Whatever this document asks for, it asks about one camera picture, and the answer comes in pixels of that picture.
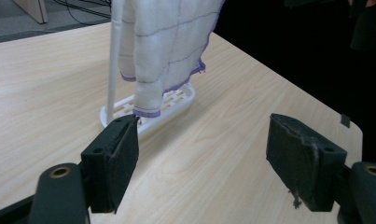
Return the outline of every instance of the white plastic base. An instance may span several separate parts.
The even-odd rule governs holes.
[[[152,133],[160,126],[170,121],[184,110],[188,109],[193,103],[196,92],[190,83],[183,85],[177,91],[170,91],[164,94],[163,103],[160,111],[161,115],[157,118],[143,118],[138,122],[138,138],[144,138],[149,133]],[[114,104],[113,119],[120,118],[132,113],[133,109],[133,95],[127,97]],[[106,124],[106,108],[103,106],[100,111],[100,121],[105,128]]]

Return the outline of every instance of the cloth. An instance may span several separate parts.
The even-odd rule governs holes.
[[[118,68],[135,82],[133,113],[160,115],[163,94],[204,71],[201,60],[224,0],[124,0]]]

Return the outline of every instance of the white pole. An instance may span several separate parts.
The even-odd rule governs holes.
[[[122,0],[112,0],[111,43],[109,54],[108,102],[106,105],[106,125],[113,120],[116,83],[118,77],[118,51],[121,38]]]

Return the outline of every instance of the black object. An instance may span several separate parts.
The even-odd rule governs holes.
[[[0,210],[0,224],[87,224],[89,208],[116,213],[138,161],[138,120],[113,120],[81,153],[79,164],[48,168],[35,195]]]
[[[362,2],[366,5],[364,0],[354,0],[351,7],[350,17],[357,16],[357,19],[350,47],[355,50],[370,50],[376,46],[376,5],[365,7]]]
[[[344,114],[341,115],[341,124],[342,125],[344,125],[347,128],[350,128],[350,122],[351,122],[350,117],[348,117]]]
[[[340,224],[376,224],[376,163],[356,162],[347,152],[302,122],[271,114],[266,159],[295,197],[312,212],[341,207]]]

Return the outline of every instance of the purple stripe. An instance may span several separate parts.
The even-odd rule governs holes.
[[[138,110],[133,110],[132,111],[134,115],[138,116],[138,117],[144,117],[144,118],[156,118],[158,116],[160,116],[160,111],[158,112],[155,112],[155,113],[145,113],[145,112],[142,112],[142,111],[138,111]]]
[[[126,20],[123,20],[121,19],[122,22],[124,23],[127,23],[127,24],[135,24],[135,21],[126,21]]]
[[[169,92],[169,91],[176,91],[179,88],[181,88],[183,85],[187,84],[189,81],[190,81],[190,76],[187,79],[185,79],[183,82],[181,82],[181,83],[179,83],[177,85],[174,85],[171,88],[168,88],[167,90],[165,90],[163,92],[163,94],[166,93],[166,92]]]
[[[190,75],[200,73],[201,71],[205,71],[205,63],[202,62],[202,58],[199,59],[198,63],[199,63],[199,66],[193,69],[190,72]]]
[[[125,77],[123,76],[123,74],[121,74],[121,77],[123,78],[123,80],[128,81],[128,82],[134,82],[136,80],[135,77]]]

